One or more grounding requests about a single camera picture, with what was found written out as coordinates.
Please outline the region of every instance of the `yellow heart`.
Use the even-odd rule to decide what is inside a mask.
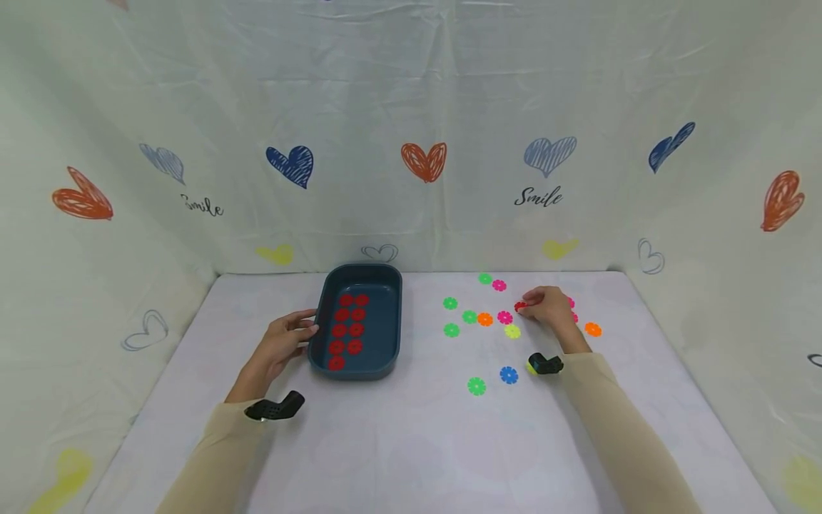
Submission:
[[[281,244],[275,250],[261,246],[255,252],[277,266],[287,266],[294,259],[294,249],[291,248],[290,244]]]
[[[67,448],[57,458],[57,483],[37,498],[29,514],[54,514],[83,489],[91,476],[94,462],[84,451]]]
[[[543,253],[545,254],[545,257],[548,257],[552,261],[559,261],[571,250],[576,248],[576,245],[578,244],[580,244],[578,239],[572,239],[564,244],[559,244],[557,241],[549,239],[543,245]]]
[[[795,456],[783,472],[785,494],[807,512],[822,512],[822,471],[807,457]]]

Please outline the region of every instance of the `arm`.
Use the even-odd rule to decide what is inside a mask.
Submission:
[[[659,436],[591,349],[556,287],[533,289],[520,314],[551,328],[560,342],[562,385],[585,425],[627,514],[700,514],[701,510]]]
[[[214,409],[202,439],[157,514],[234,512],[248,466],[266,429],[266,423],[248,418],[245,409],[262,399],[289,360],[302,353],[298,343],[310,339],[317,330],[312,321],[304,319],[313,315],[313,309],[291,313],[268,326],[225,402]]]

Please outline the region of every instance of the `beige sleeve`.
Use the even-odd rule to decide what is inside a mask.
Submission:
[[[266,423],[245,415],[258,400],[219,404],[158,514],[232,514]]]
[[[677,463],[619,387],[605,358],[568,354],[562,362],[562,385],[626,514],[699,514]]]

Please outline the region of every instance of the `fabric backdrop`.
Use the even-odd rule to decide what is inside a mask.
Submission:
[[[778,508],[822,512],[820,23],[813,0],[2,4],[0,510],[81,511],[216,273],[372,259],[624,271]]]

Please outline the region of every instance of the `plastic tray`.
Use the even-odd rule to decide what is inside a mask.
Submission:
[[[314,369],[335,380],[378,380],[399,354],[403,278],[387,264],[345,264],[326,277],[308,344]]]

